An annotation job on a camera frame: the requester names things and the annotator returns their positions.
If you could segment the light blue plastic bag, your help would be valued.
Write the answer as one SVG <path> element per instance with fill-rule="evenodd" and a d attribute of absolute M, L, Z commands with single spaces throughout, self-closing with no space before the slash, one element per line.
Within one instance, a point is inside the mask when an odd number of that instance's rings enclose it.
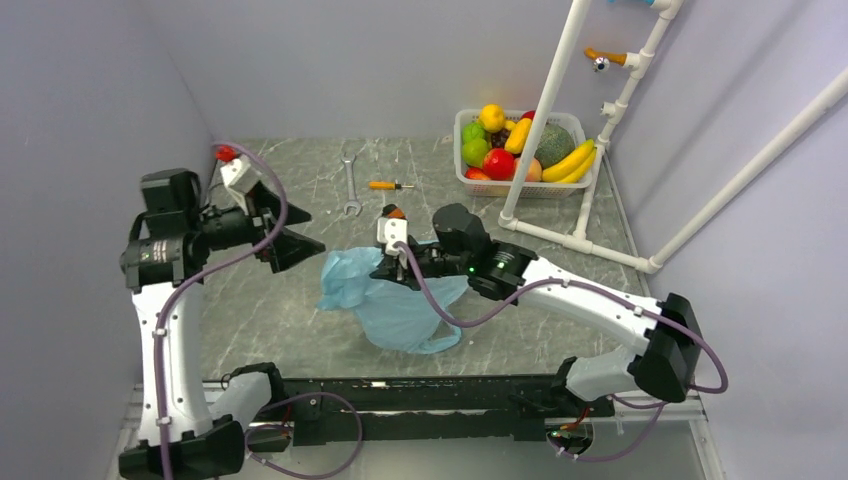
<path fill-rule="evenodd" d="M 317 308 L 352 312 L 366 338 L 383 349 L 429 355 L 457 345 L 461 329 L 445 323 L 423 293 L 370 277 L 381 260 L 375 247 L 331 251 L 321 271 Z"/>

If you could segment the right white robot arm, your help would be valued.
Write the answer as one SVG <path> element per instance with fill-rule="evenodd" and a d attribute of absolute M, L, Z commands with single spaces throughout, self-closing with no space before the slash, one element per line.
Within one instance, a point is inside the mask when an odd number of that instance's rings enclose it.
<path fill-rule="evenodd" d="M 377 220 L 383 258 L 371 278 L 422 291 L 432 301 L 425 280 L 463 277 L 496 302 L 497 312 L 526 304 L 617 341 L 610 353 L 563 361 L 550 391 L 560 413 L 574 415 L 589 402 L 632 390 L 680 403 L 693 390 L 704 347 L 687 298 L 630 295 L 570 273 L 530 249 L 492 238 L 482 220 L 458 203 L 437 210 L 432 223 L 436 241 L 419 243 L 403 211 L 385 206 Z"/>

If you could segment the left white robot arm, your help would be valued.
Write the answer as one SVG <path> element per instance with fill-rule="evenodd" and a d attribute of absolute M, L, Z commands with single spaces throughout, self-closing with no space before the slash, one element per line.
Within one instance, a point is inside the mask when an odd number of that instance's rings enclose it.
<path fill-rule="evenodd" d="M 282 200 L 260 170 L 237 160 L 221 170 L 234 205 L 204 205 L 196 173 L 179 168 L 148 174 L 146 208 L 134 220 L 120 258 L 136 310 L 143 356 L 142 416 L 136 446 L 122 452 L 125 479 L 214 479 L 237 473 L 245 433 L 256 417 L 272 420 L 287 392 L 271 362 L 236 369 L 215 401 L 205 396 L 200 362 L 202 272 L 211 252 L 250 245 L 273 272 L 324 251 L 293 231 L 308 212 Z"/>

